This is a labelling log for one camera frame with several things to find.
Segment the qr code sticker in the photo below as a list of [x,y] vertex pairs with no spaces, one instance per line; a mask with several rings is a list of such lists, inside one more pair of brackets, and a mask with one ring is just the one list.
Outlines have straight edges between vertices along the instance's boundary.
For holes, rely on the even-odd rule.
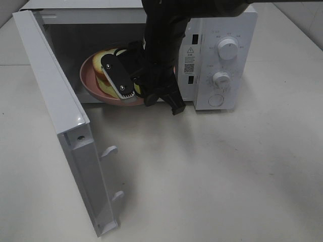
[[184,73],[194,72],[194,64],[185,64]]

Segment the white table surface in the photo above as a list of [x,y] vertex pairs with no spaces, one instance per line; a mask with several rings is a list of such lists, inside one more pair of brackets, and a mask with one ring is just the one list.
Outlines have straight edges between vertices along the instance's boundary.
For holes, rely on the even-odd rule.
[[323,238],[323,53],[271,4],[234,112],[86,105],[126,193],[96,238],[14,22],[0,29],[0,241],[309,242]]

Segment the timer knob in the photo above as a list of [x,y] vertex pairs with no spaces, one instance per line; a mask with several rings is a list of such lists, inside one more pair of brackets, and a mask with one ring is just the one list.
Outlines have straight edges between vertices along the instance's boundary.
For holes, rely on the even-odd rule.
[[230,87],[230,76],[226,72],[217,72],[213,75],[212,81],[216,88],[227,89]]
[[238,54],[238,42],[233,38],[226,38],[218,44],[219,56],[228,61]]

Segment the white microwave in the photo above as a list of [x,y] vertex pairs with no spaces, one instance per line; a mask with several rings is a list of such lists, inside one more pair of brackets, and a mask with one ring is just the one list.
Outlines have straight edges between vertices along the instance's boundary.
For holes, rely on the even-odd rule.
[[[117,42],[142,40],[146,14],[140,0],[31,0],[14,18],[58,139],[98,236],[118,226],[82,103],[98,102],[81,85],[79,71],[93,53]],[[257,13],[192,19],[176,66],[184,101],[197,110],[231,109],[248,55]]]

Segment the microwave door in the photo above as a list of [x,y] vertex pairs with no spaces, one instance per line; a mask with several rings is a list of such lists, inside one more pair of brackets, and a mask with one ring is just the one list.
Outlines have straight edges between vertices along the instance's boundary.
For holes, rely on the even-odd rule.
[[[95,232],[100,236],[118,225],[90,121],[42,32],[41,17],[36,19],[31,11],[13,15],[57,137]],[[108,148],[103,156],[113,150],[116,147]]]

